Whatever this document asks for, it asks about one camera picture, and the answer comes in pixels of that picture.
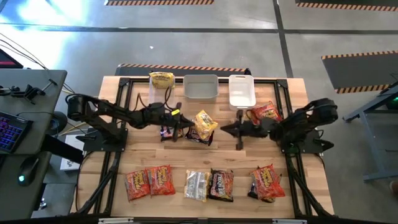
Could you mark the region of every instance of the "wooden tabletop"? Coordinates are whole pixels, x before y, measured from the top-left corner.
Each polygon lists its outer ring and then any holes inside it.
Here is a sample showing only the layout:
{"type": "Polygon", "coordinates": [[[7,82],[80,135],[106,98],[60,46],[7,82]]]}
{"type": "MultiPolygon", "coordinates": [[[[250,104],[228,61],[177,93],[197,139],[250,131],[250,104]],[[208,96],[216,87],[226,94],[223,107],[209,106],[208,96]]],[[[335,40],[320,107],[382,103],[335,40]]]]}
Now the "wooden tabletop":
{"type": "MultiPolygon", "coordinates": [[[[115,102],[120,77],[104,77],[99,98],[115,102]]],[[[301,78],[287,79],[290,99],[293,109],[305,106],[308,103],[304,80],[301,78]]],[[[257,105],[268,101],[275,102],[272,85],[256,84],[257,105]]],[[[144,103],[148,104],[147,83],[136,83],[133,87],[130,110],[135,107],[137,93],[141,93],[144,103]]],[[[213,143],[207,146],[201,143],[179,139],[177,142],[160,141],[160,127],[148,126],[137,130],[129,127],[126,150],[121,156],[118,178],[114,192],[114,202],[111,215],[113,217],[211,217],[211,218],[293,218],[293,206],[290,196],[289,179],[285,158],[279,147],[269,138],[244,139],[244,150],[236,151],[236,139],[221,131],[220,126],[228,124],[236,116],[235,111],[229,109],[228,84],[220,84],[219,96],[214,102],[189,101],[183,96],[182,84],[176,84],[174,89],[175,103],[182,102],[182,113],[187,118],[193,118],[200,110],[205,110],[219,126],[214,134],[213,143]],[[127,201],[124,176],[135,170],[145,167],[172,166],[172,177],[175,195],[146,196],[131,203],[127,201]],[[257,166],[274,165],[275,171],[282,174],[280,182],[286,197],[277,198],[275,203],[265,203],[247,196],[252,179],[249,172],[257,166]],[[233,170],[233,197],[234,202],[208,200],[206,203],[183,197],[185,171],[199,170],[209,172],[210,168],[233,170]]],[[[281,92],[282,104],[285,105],[284,95],[281,92]]],[[[82,166],[78,204],[82,206],[98,186],[103,152],[94,152],[82,166]]],[[[308,188],[317,200],[330,213],[333,213],[328,184],[322,163],[313,154],[302,155],[305,176],[308,188]]],[[[302,192],[297,186],[300,208],[304,211],[302,192]]],[[[108,188],[105,189],[102,209],[105,206],[108,188]]]]}

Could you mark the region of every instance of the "desk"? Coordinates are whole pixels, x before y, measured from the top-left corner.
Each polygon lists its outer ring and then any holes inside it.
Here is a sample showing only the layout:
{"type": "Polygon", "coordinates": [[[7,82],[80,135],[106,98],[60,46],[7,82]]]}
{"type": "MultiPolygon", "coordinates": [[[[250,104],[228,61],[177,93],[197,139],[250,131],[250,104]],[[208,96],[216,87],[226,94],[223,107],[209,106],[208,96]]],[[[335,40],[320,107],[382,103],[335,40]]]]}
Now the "desk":
{"type": "MultiPolygon", "coordinates": [[[[33,99],[35,105],[23,98],[0,96],[0,111],[9,114],[25,111],[53,113],[66,75],[67,72],[63,70],[0,69],[0,85],[4,88],[18,86],[24,91],[30,84],[41,89],[49,82],[49,78],[58,83],[57,86],[48,87],[45,96],[35,97],[33,99]]],[[[14,154],[8,155],[0,167],[0,220],[31,217],[37,199],[41,197],[40,190],[51,158],[51,153],[40,152],[40,149],[52,116],[45,113],[24,113],[21,117],[32,120],[33,123],[17,150],[14,154]],[[39,153],[40,162],[35,179],[29,186],[21,187],[17,183],[19,167],[30,154],[36,153],[39,153]]]]}
{"type": "MultiPolygon", "coordinates": [[[[115,102],[120,77],[104,77],[99,98],[115,102]]],[[[303,79],[288,79],[290,99],[294,109],[308,103],[303,79]]],[[[177,142],[160,142],[158,126],[148,126],[137,130],[129,127],[126,150],[122,153],[118,179],[114,192],[113,217],[214,217],[214,218],[293,218],[292,199],[285,157],[280,153],[276,143],[269,138],[244,140],[244,150],[236,151],[236,139],[220,130],[236,116],[229,110],[228,85],[220,84],[220,94],[213,103],[189,103],[183,97],[183,88],[177,84],[175,101],[182,102],[182,113],[188,118],[204,109],[215,121],[219,122],[215,131],[213,144],[190,142],[179,139],[177,142]],[[145,167],[170,164],[175,195],[146,196],[131,203],[127,201],[124,175],[145,167]],[[265,203],[247,197],[251,185],[250,171],[257,166],[273,164],[276,172],[282,173],[281,185],[287,194],[278,198],[275,203],[265,203]],[[183,197],[185,171],[187,169],[210,171],[214,169],[231,169],[234,171],[234,202],[208,200],[207,203],[183,197]]],[[[148,100],[148,84],[134,84],[130,109],[134,108],[137,93],[145,103],[148,100]]],[[[271,86],[256,85],[256,98],[259,105],[271,100],[275,103],[275,93],[271,86]]],[[[103,152],[94,152],[83,164],[79,179],[79,206],[91,196],[97,188],[103,163],[103,152]]],[[[308,188],[324,208],[333,213],[325,171],[319,158],[311,154],[302,155],[308,188]]],[[[298,197],[302,202],[302,193],[298,188],[298,197]]],[[[104,208],[108,190],[105,189],[101,208],[104,208]]]]}
{"type": "MultiPolygon", "coordinates": [[[[21,91],[25,91],[29,84],[42,89],[49,82],[49,78],[58,85],[48,87],[45,90],[45,96],[36,96],[33,99],[36,105],[32,105],[23,98],[0,96],[0,111],[13,115],[26,111],[53,113],[66,77],[67,72],[64,70],[1,69],[0,85],[4,88],[18,86],[21,91]]],[[[35,154],[40,151],[45,130],[47,130],[52,116],[47,113],[24,113],[20,116],[33,121],[33,123],[14,154],[35,154]]]]}

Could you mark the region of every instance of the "gray floor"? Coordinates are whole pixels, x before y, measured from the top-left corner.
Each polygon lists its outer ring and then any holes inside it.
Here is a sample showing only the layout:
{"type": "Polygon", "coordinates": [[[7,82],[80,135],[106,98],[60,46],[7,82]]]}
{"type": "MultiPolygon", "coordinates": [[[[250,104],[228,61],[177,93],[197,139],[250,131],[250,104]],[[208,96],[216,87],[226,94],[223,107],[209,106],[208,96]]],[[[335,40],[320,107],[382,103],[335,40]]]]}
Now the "gray floor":
{"type": "MultiPolygon", "coordinates": [[[[279,0],[285,29],[396,30],[398,12],[309,9],[294,0],[279,0]]],[[[89,27],[173,27],[277,29],[272,0],[216,0],[210,6],[104,6],[102,1],[8,0],[0,22],[89,27]]],[[[77,92],[97,95],[102,77],[113,75],[120,63],[249,67],[256,77],[286,77],[278,34],[42,32],[34,27],[1,24],[1,32],[25,46],[49,68],[68,71],[67,83],[77,92]]],[[[340,116],[374,98],[376,93],[337,95],[322,64],[322,55],[398,49],[397,35],[286,35],[295,78],[304,78],[310,100],[335,100],[340,116]]],[[[37,68],[22,58],[28,67],[37,68]]],[[[61,99],[57,109],[66,110],[61,99]]],[[[325,153],[326,176],[335,213],[344,218],[398,223],[398,200],[390,179],[363,183],[362,175],[376,171],[364,129],[359,122],[339,120],[323,128],[335,143],[325,153]]],[[[398,169],[397,154],[385,155],[398,169]]],[[[58,169],[52,158],[47,183],[61,184],[72,196],[74,173],[58,169]]],[[[71,198],[45,194],[49,212],[66,214],[71,198]]]]}

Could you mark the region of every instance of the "metal stand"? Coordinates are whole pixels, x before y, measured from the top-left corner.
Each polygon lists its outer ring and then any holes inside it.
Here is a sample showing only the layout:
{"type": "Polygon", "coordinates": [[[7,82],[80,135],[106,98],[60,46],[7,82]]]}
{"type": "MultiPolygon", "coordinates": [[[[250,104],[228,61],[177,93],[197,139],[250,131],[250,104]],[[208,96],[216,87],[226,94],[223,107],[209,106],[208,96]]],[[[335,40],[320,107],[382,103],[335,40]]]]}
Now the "metal stand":
{"type": "Polygon", "coordinates": [[[355,118],[361,118],[362,123],[365,126],[367,139],[370,143],[371,152],[376,163],[377,169],[379,170],[376,173],[363,175],[364,181],[369,180],[377,180],[383,179],[388,177],[398,177],[398,170],[390,171],[386,170],[384,164],[382,162],[382,158],[380,155],[379,147],[375,141],[375,134],[372,128],[369,125],[369,118],[368,114],[379,113],[379,114],[388,114],[388,113],[396,113],[396,111],[389,111],[389,110],[376,110],[380,106],[385,105],[386,103],[390,102],[394,98],[398,96],[398,83],[393,84],[389,90],[385,91],[378,95],[375,99],[366,103],[364,106],[354,110],[347,116],[344,116],[343,119],[349,123],[355,118]]]}
{"type": "Polygon", "coordinates": [[[46,134],[44,137],[41,151],[51,152],[52,154],[69,159],[70,161],[76,162],[78,164],[81,164],[83,161],[83,154],[81,153],[81,150],[59,141],[48,134],[46,134]]]}

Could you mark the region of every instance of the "snack bag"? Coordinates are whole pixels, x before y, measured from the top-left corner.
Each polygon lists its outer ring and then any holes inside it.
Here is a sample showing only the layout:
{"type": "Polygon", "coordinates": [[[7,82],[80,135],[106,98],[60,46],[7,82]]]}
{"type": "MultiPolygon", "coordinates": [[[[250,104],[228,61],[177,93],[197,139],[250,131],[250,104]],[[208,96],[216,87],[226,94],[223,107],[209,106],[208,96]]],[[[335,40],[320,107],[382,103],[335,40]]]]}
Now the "snack bag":
{"type": "Polygon", "coordinates": [[[276,121],[282,121],[282,118],[280,117],[278,110],[271,101],[266,103],[264,106],[252,108],[250,112],[251,112],[251,119],[253,121],[253,124],[255,125],[259,125],[260,120],[262,118],[271,118],[276,121]]]}
{"type": "Polygon", "coordinates": [[[127,174],[124,183],[126,184],[127,199],[129,202],[150,194],[148,176],[144,170],[127,174]]]}
{"type": "Polygon", "coordinates": [[[146,169],[151,195],[175,194],[170,165],[146,169]]]}
{"type": "Polygon", "coordinates": [[[187,170],[184,197],[206,202],[210,176],[209,172],[187,170]]]}
{"type": "Polygon", "coordinates": [[[234,184],[234,173],[222,170],[211,170],[212,178],[209,188],[209,198],[233,202],[232,186],[234,184]]]}
{"type": "Polygon", "coordinates": [[[189,127],[189,130],[188,130],[187,134],[185,135],[185,138],[189,139],[191,141],[194,141],[194,142],[200,142],[200,143],[210,146],[211,142],[213,142],[213,135],[214,135],[214,132],[212,132],[211,135],[208,136],[206,139],[201,139],[198,132],[196,131],[195,127],[192,126],[192,127],[189,127]]]}
{"type": "Polygon", "coordinates": [[[279,178],[272,165],[256,169],[251,172],[257,198],[262,200],[269,197],[285,197],[285,192],[279,185],[279,178]]]}
{"type": "Polygon", "coordinates": [[[151,72],[149,76],[152,78],[152,86],[156,89],[166,89],[171,86],[174,88],[174,74],[169,72],[151,72]]]}
{"type": "MultiPolygon", "coordinates": [[[[160,141],[166,141],[166,140],[170,140],[173,139],[173,133],[174,133],[174,128],[170,128],[167,126],[161,126],[160,127],[160,136],[162,136],[162,138],[160,139],[160,141]]],[[[184,131],[182,129],[179,129],[178,131],[178,138],[182,137],[184,135],[184,131]]]]}
{"type": "MultiPolygon", "coordinates": [[[[282,178],[282,174],[279,175],[279,183],[280,183],[281,178],[282,178]]],[[[255,198],[255,199],[258,199],[257,188],[256,188],[256,185],[254,184],[254,182],[251,184],[248,196],[252,197],[252,198],[255,198]]],[[[274,203],[275,202],[275,197],[266,197],[266,198],[263,198],[261,200],[263,202],[274,203]]]]}
{"type": "Polygon", "coordinates": [[[218,123],[213,121],[212,118],[206,114],[204,110],[201,110],[193,120],[195,123],[195,129],[201,139],[206,139],[211,136],[214,129],[217,128],[218,123]]]}

